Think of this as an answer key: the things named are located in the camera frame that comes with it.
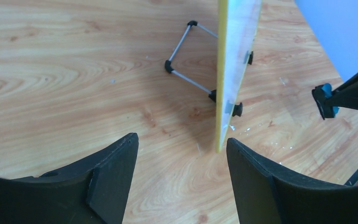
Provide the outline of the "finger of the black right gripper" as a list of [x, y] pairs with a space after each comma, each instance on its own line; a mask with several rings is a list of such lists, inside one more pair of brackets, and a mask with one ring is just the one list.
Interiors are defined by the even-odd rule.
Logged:
[[358, 110], [358, 72], [336, 89], [332, 88], [331, 98], [326, 98], [321, 88], [322, 85], [316, 86], [311, 94], [322, 119], [334, 118], [334, 106]]

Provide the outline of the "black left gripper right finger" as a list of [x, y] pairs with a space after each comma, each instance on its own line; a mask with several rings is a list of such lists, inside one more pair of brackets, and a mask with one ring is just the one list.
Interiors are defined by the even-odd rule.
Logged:
[[358, 224], [358, 186], [319, 180], [227, 140], [241, 224]]

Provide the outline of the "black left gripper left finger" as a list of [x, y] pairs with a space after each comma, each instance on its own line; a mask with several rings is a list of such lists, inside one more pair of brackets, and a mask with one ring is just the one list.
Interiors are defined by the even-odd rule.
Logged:
[[139, 138], [106, 148], [39, 177], [0, 177], [0, 224], [120, 224]]

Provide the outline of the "blue whiteboard eraser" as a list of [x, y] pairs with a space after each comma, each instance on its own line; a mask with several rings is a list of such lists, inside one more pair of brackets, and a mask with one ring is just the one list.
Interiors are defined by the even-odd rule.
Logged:
[[[326, 98], [332, 97], [332, 86], [330, 83], [323, 84], [321, 89], [324, 92], [324, 96]], [[332, 109], [333, 109], [333, 117], [335, 117], [339, 111], [339, 108], [337, 106], [334, 106]]]

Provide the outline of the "yellow framed whiteboard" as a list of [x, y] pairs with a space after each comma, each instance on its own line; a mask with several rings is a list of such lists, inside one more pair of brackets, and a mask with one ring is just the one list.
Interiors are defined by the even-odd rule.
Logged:
[[261, 0], [218, 1], [217, 86], [214, 148], [219, 153], [253, 51]]

